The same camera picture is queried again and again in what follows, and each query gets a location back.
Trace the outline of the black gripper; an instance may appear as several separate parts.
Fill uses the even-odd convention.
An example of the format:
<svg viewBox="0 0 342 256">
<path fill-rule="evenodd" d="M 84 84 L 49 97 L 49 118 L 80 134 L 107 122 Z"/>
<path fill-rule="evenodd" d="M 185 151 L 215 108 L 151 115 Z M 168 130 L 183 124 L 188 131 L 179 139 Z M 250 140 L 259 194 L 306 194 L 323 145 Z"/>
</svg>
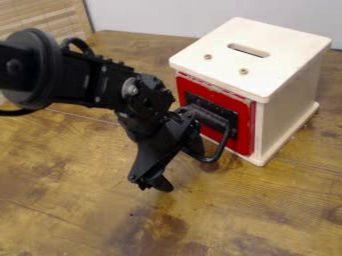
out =
<svg viewBox="0 0 342 256">
<path fill-rule="evenodd" d="M 127 78 L 119 96 L 120 106 L 115 114 L 129 139 L 137 145 L 128 180 L 141 190 L 153 188 L 172 192 L 173 186 L 163 171 L 183 145 L 184 153 L 204 154 L 200 124 L 197 121 L 191 123 L 191 117 L 181 117 L 169 111 L 175 102 L 172 92 L 152 75 L 140 74 Z"/>
</svg>

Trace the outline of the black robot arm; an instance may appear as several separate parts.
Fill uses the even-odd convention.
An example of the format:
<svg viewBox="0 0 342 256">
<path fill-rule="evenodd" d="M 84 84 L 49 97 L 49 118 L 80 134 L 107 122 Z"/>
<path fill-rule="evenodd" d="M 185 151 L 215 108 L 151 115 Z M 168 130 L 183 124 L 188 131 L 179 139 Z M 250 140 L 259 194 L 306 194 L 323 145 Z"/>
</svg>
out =
<svg viewBox="0 0 342 256">
<path fill-rule="evenodd" d="M 173 190 L 165 166 L 199 141 L 193 115 L 169 109 L 175 98 L 163 81 L 97 55 L 77 37 L 57 42 L 24 29 L 0 41 L 0 93 L 17 106 L 0 116 L 28 115 L 53 103 L 113 111 L 137 155 L 128 180 L 140 189 Z"/>
</svg>

